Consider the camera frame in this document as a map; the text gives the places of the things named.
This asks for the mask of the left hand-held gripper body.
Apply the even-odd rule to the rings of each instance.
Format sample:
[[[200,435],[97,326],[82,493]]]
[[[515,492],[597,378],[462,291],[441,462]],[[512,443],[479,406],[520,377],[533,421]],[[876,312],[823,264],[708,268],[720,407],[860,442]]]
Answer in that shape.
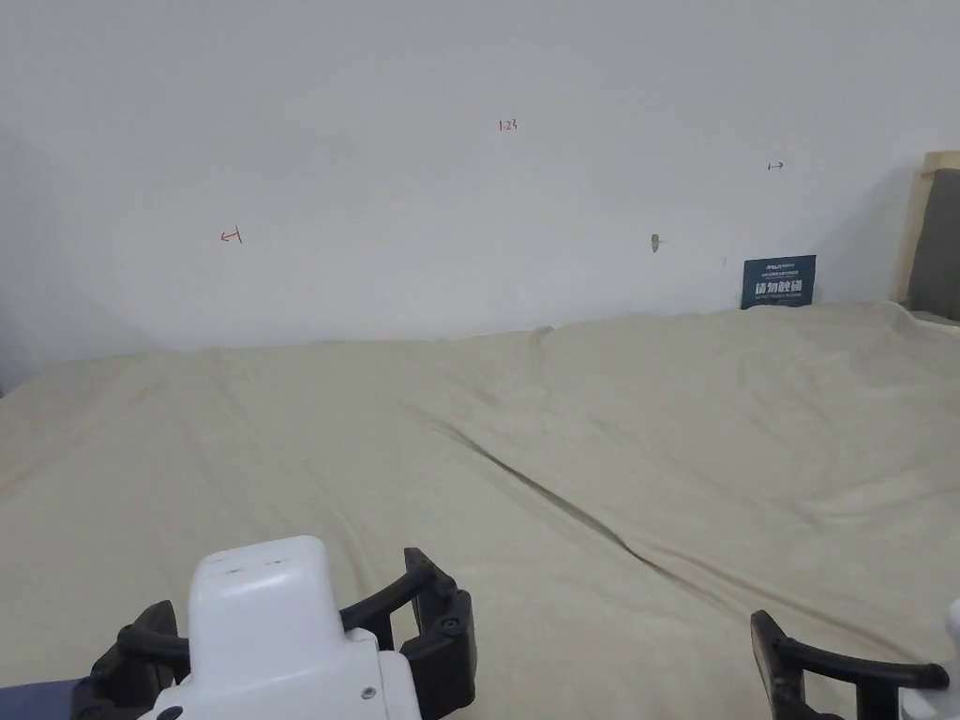
[[[203,558],[187,603],[189,675],[156,719],[417,719],[408,663],[346,631],[313,536]]]

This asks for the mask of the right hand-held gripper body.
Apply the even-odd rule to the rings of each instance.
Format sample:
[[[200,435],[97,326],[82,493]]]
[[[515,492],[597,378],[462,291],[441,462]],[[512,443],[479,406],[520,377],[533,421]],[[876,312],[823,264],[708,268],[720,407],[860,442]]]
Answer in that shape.
[[[949,606],[945,616],[945,630],[952,643],[953,656],[941,663],[913,664],[910,670],[899,674],[910,677],[901,680],[899,690],[899,718],[901,719],[958,719],[959,718],[959,599]]]

